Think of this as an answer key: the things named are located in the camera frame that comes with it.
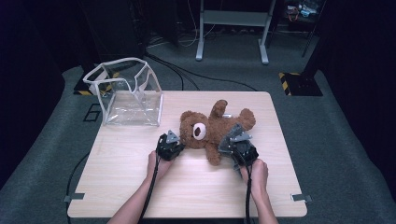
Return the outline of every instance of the white snout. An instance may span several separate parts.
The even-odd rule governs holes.
[[[194,124],[194,129],[192,130],[192,136],[196,140],[204,139],[206,135],[206,126],[203,123],[196,123]]]

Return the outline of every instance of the stuffed animal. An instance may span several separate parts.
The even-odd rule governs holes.
[[[218,145],[222,138],[239,123],[244,131],[256,124],[253,112],[244,108],[237,118],[223,117],[227,101],[218,100],[210,112],[209,118],[199,112],[186,111],[180,117],[180,143],[186,148],[202,148],[210,164],[219,165],[221,155]]]

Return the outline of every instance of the brown fur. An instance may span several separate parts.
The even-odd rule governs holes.
[[[180,117],[180,143],[190,148],[204,147],[206,157],[212,165],[219,165],[218,145],[236,123],[241,124],[245,131],[252,129],[256,124],[253,112],[247,108],[244,108],[237,118],[224,118],[227,104],[225,100],[218,100],[213,105],[209,118],[202,113],[190,110]],[[196,140],[192,136],[193,126],[196,123],[203,123],[206,126],[206,135],[202,140]]]

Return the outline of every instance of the teddy bear's head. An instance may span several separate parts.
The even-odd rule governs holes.
[[[202,113],[186,111],[180,117],[180,143],[186,147],[204,147],[209,136],[209,120]]]

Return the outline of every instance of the hand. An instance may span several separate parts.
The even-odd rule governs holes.
[[[242,177],[245,183],[248,182],[248,171],[246,166],[240,166]],[[263,193],[266,192],[268,180],[268,167],[267,163],[261,159],[257,159],[253,162],[251,167],[251,192]]]
[[[154,174],[154,168],[155,168],[155,163],[156,163],[156,152],[151,151],[151,153],[148,155],[148,174],[147,178],[151,179],[153,174]],[[158,172],[156,176],[156,180],[160,180],[169,170],[169,167],[173,164],[173,161],[165,161],[165,160],[160,160],[160,164],[158,165]]]

